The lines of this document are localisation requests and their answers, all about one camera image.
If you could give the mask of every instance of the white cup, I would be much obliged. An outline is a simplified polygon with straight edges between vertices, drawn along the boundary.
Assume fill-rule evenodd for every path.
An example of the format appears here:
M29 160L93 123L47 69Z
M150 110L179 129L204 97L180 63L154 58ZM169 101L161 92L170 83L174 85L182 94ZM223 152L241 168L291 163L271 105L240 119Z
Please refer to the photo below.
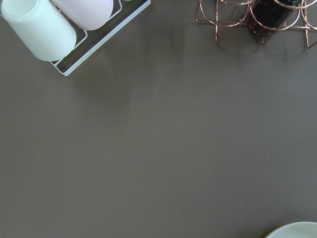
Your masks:
M1 12L40 60L59 60L74 49L74 28L49 0L2 0Z
M66 16L88 31L102 27L110 18L113 0L52 0Z

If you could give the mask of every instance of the copper wire rack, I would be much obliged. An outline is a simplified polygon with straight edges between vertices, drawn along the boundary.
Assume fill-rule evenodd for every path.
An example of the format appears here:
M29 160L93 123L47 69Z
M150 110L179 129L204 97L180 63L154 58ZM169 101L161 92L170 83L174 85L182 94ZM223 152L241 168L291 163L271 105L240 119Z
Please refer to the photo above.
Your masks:
M208 16L207 11L210 9L207 9L207 7L204 5L203 3L204 1L208 1L208 0L198 0L198 4L196 7L195 21L196 23L199 23L199 24L211 24L215 26L215 41L216 42L220 41L223 34L230 27L246 26L246 19L248 18L248 16L251 15L253 19L255 20L255 22L257 22L260 26L268 30L274 31L273 34L269 37L260 37L262 45L265 45L277 32L287 30L287 29L303 31L306 48L311 48L317 44L317 41L315 41L312 44L310 44L309 42L309 33L314 31L317 32L317 27L309 23L308 14L307 14L307 9L310 6L314 5L317 2L317 0L312 0L311 2L307 2L306 0L301 0L300 3L296 6L289 6L280 2L279 0L272 0L276 2L278 5L291 10L291 13L288 15L288 17L277 28L265 26L263 23L257 20L256 16L252 12L252 7L254 4L253 0L216 0L215 7L214 7L215 8L214 20L212 20ZM219 6L221 4L225 4L227 6L232 7L228 18L225 21L219 20L219 17L220 17ZM242 14L239 14L239 17L237 19L234 19L234 16L237 14L237 10L240 10Z

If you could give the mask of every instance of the metal wire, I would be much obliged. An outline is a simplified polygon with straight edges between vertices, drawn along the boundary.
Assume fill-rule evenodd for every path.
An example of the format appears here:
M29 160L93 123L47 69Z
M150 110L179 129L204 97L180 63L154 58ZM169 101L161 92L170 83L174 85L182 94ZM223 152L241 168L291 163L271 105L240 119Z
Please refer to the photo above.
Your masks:
M216 0L216 8L215 8L215 20L211 20L210 18L207 17L206 15L206 10L203 6L203 0L198 0L198 4L197 4L197 8L196 8L196 14L195 14L195 21L197 23L210 23L212 25L215 26L215 40L217 42L220 41L222 35L224 34L224 32L226 31L226 29L228 27L234 27L234 26L245 26L246 25L246 18L251 15L252 18L255 20L256 23L258 23L261 27L266 28L268 30L272 30L274 31L274 33L269 36L266 37L266 40L264 40L264 38L261 38L261 44L264 45L267 43L267 41L269 41L269 39L272 38L273 35L275 35L278 31L283 31L283 30L287 30L287 29L291 29L291 30L302 30L304 31L304 36L305 36L305 44L307 48L311 48L314 45L317 45L317 41L314 42L313 44L309 44L309 32L310 31L317 31L317 27L313 26L311 23L309 23L308 17L307 17L307 8L312 6L313 4L315 4L317 2L317 0L313 0L311 3L307 3L307 0L302 0L297 6L289 6L286 5L282 2L280 2L280 0L273 0L275 1L276 4L291 9L291 13L289 14L289 16L282 22L282 24L280 24L277 28L273 28L273 27L268 27L265 26L263 23L259 22L256 18L256 16L253 14L252 11L252 7L253 7L253 0L245 0L242 2L234 2L233 0ZM219 21L219 3L223 3L223 4L229 4L233 6L233 10L228 18L227 21ZM238 7L244 6L245 9L242 13L242 16L240 17L239 20L237 21L232 21L233 18L233 14L236 12ZM290 15L297 10L297 16L296 19L291 23L291 24L286 24L286 21L288 20L288 18L290 17ZM199 19L198 15L201 14L203 16L204 19ZM296 26L296 23L298 22L299 19L302 19L304 22L304 26ZM219 27L224 28L222 30L222 32L219 34Z

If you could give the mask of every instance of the dark glass bottle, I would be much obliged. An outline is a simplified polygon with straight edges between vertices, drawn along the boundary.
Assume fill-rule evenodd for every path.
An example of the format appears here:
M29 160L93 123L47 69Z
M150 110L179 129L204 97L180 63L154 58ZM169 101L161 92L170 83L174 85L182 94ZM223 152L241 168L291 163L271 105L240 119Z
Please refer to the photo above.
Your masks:
M300 0L280 0L280 2L289 6L296 6ZM252 12L257 21L264 26L277 28L292 12L292 9L282 7L274 0L255 0ZM260 26L249 14L247 19L249 30L259 37L271 36L274 31Z

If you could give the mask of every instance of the white plate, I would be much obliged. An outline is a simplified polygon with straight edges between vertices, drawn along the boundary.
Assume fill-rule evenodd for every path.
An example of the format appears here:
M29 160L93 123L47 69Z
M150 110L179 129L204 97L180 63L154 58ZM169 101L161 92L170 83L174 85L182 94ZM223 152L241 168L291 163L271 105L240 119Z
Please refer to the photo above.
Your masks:
M317 223L291 223L274 230L266 238L317 238Z

